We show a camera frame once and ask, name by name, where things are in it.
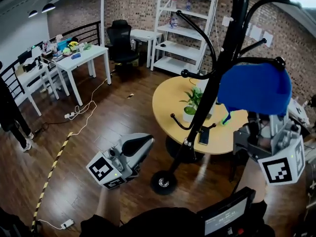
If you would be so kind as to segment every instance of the shoe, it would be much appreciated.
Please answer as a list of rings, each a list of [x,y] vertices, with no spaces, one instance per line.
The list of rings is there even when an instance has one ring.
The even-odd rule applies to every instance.
[[[29,142],[27,142],[27,143],[26,143],[26,147],[22,149],[22,152],[25,152],[25,151],[27,151],[27,150],[30,150],[31,147],[32,147],[32,145],[31,145]]]
[[[31,133],[29,134],[28,138],[29,138],[30,140],[33,140],[33,139],[34,139],[34,134],[31,132]]]

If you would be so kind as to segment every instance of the white pillar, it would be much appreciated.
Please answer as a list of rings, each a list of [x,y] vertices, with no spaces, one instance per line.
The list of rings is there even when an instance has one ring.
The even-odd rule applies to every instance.
[[[105,45],[104,42],[104,0],[101,0],[101,46]]]

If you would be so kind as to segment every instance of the display screen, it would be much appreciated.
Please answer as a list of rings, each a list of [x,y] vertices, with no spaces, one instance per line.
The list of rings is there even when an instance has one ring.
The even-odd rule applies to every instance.
[[[226,226],[232,221],[242,216],[245,212],[247,205],[247,198],[238,204],[232,206],[227,211],[218,214],[217,216],[205,221],[205,235],[208,235],[220,228]]]

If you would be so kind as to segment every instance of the metal shelving unit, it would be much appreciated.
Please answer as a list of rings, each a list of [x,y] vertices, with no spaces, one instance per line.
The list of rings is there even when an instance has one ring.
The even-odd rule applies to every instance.
[[[209,0],[209,1],[210,1],[210,7],[209,7],[209,11],[207,15],[195,13],[192,11],[182,10],[184,14],[206,20],[204,32],[207,36],[209,36],[211,32],[218,0]],[[157,67],[157,68],[161,68],[161,69],[164,69],[176,74],[180,74],[183,69],[188,69],[190,72],[197,74],[199,72],[199,68],[202,63],[202,59],[204,57],[204,53],[206,50],[206,42],[202,38],[202,36],[193,29],[184,28],[180,26],[176,28],[171,28],[169,24],[158,26],[159,17],[164,11],[171,13],[171,12],[177,12],[179,10],[177,8],[171,8],[170,3],[171,3],[171,0],[169,0],[163,6],[161,6],[161,0],[158,0],[158,3],[157,3],[155,34],[157,34],[158,31],[164,32],[165,41],[161,44],[165,44],[166,47],[162,47],[161,44],[157,45],[157,40],[154,39],[152,54],[155,54],[156,49],[158,49],[158,50],[163,51],[163,56],[156,62],[154,61],[154,59],[152,59],[151,70],[153,71],[154,67]],[[186,46],[186,45],[169,41],[167,40],[168,33],[175,33],[178,35],[182,35],[182,36],[199,40],[201,41],[200,48],[194,48],[194,47],[190,47],[190,46]],[[196,62],[196,64],[191,64],[188,62],[181,61],[179,59],[165,56],[164,55],[165,52],[177,54],[177,55],[192,59]]]

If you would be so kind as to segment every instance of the blue cap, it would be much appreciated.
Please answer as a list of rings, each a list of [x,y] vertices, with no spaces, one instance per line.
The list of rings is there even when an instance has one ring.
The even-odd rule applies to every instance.
[[[269,63],[235,65],[221,79],[218,102],[230,113],[247,110],[266,115],[285,115],[292,96],[291,79]]]

